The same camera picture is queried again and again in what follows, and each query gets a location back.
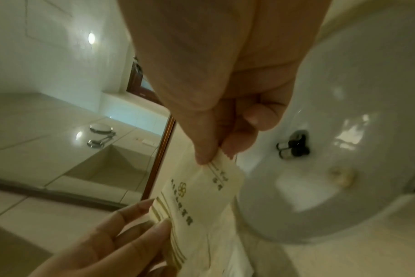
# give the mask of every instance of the white plastic wrapper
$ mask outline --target white plastic wrapper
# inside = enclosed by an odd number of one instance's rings
[[[226,276],[227,268],[233,270],[228,261],[236,259],[236,231],[233,223],[224,225],[219,219],[226,213],[233,221],[228,205],[243,182],[244,174],[221,151],[205,166],[197,165],[192,147],[185,151],[149,211],[154,222],[171,219],[171,238],[163,253],[179,276]]]

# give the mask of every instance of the person's left hand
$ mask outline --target person's left hand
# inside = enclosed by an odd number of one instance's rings
[[[169,239],[171,223],[164,220],[133,226],[146,214],[153,200],[145,200],[112,213],[86,237],[40,265],[29,277],[174,277],[176,270],[165,266],[150,272],[163,261],[160,250]]]

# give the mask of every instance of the white ceramic sink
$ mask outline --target white ceramic sink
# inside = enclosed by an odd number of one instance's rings
[[[309,132],[311,154],[281,160],[277,142]],[[415,176],[415,8],[388,8],[319,42],[300,67],[281,123],[238,156],[244,220],[262,236],[307,243],[409,199]],[[333,166],[358,172],[349,189]]]

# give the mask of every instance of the beige paper packet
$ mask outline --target beige paper packet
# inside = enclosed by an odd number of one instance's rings
[[[149,215],[154,222],[171,219],[171,238],[163,249],[167,263],[181,270],[189,260],[197,260],[202,272],[212,262],[209,231],[240,190],[244,174],[221,151],[209,164],[199,166],[192,147],[176,168]]]

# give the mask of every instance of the mirror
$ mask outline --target mirror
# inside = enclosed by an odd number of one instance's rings
[[[0,16],[0,189],[110,209],[147,198],[174,120],[116,3],[25,5],[20,24]]]

